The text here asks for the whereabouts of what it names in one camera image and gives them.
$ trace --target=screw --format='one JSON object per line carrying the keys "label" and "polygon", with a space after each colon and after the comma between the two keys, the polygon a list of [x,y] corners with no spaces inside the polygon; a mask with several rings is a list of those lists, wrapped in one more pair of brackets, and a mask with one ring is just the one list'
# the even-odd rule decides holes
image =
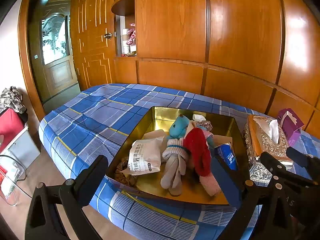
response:
{"label": "screw", "polygon": [[42,188],[44,186],[44,183],[43,182],[39,182],[38,184],[37,184],[37,188]]}
{"label": "screw", "polygon": [[251,187],[251,186],[253,185],[253,181],[250,180],[250,179],[247,179],[247,180],[245,181],[245,184],[246,184],[247,186]]}
{"label": "screw", "polygon": [[66,182],[65,182],[65,184],[68,185],[68,186],[70,186],[70,185],[73,184],[73,182],[74,182],[73,179],[67,179]]}
{"label": "screw", "polygon": [[277,189],[282,189],[282,185],[281,185],[280,183],[277,183],[277,184],[276,184],[276,188],[277,188]]}

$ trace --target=tissue box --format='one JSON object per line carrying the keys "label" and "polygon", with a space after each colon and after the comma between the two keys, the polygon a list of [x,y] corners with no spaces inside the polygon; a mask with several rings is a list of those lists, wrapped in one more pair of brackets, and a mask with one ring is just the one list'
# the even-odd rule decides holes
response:
{"label": "tissue box", "polygon": [[289,146],[293,146],[301,135],[301,128],[304,123],[291,108],[280,110],[277,119],[284,131]]}
{"label": "tissue box", "polygon": [[253,118],[263,119],[268,123],[270,123],[273,119],[263,116],[249,115],[243,131],[243,138],[247,146],[247,154],[249,159],[250,179],[267,185],[272,177],[272,174],[260,163],[261,153],[268,152],[278,161],[280,161],[287,170],[290,170],[293,167],[293,161],[286,155],[289,145],[280,125],[278,125],[279,141],[277,144],[275,144],[253,120]]}

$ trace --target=ornate silver tissue box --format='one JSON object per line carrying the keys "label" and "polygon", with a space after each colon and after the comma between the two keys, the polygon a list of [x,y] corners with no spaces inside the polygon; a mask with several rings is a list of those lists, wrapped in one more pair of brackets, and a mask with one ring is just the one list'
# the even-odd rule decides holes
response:
{"label": "ornate silver tissue box", "polygon": [[247,146],[249,159],[250,179],[267,185],[272,174],[260,163],[260,155],[268,152],[280,161],[287,170],[293,167],[293,161],[287,157],[286,150],[289,147],[285,134],[278,125],[279,141],[275,144],[253,119],[263,119],[270,123],[273,119],[257,115],[249,115],[244,127],[243,137]]}

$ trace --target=blue plaid bedsheet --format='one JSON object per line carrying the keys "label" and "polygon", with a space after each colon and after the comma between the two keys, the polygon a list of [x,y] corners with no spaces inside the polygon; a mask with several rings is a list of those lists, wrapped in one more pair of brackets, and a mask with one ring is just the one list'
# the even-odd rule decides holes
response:
{"label": "blue plaid bedsheet", "polygon": [[[98,155],[109,163],[127,136],[152,106],[168,106],[233,116],[242,131],[252,109],[185,91],[140,84],[107,84],[91,87],[48,114],[39,136],[48,154],[66,179],[76,178]],[[320,157],[320,140],[302,132],[294,146]],[[296,173],[308,177],[295,165]],[[139,239],[216,239],[235,209],[222,212],[214,206],[164,205],[132,197],[113,188],[104,177],[90,205],[113,224]],[[243,239],[248,239],[260,212],[256,207]]]}

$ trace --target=purple tissue box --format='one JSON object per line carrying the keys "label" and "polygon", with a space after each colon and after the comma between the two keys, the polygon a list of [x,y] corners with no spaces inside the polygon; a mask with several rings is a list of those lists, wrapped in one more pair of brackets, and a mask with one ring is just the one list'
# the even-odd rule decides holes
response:
{"label": "purple tissue box", "polygon": [[285,108],[278,113],[278,123],[282,127],[289,146],[293,146],[301,135],[304,123],[291,108]]}

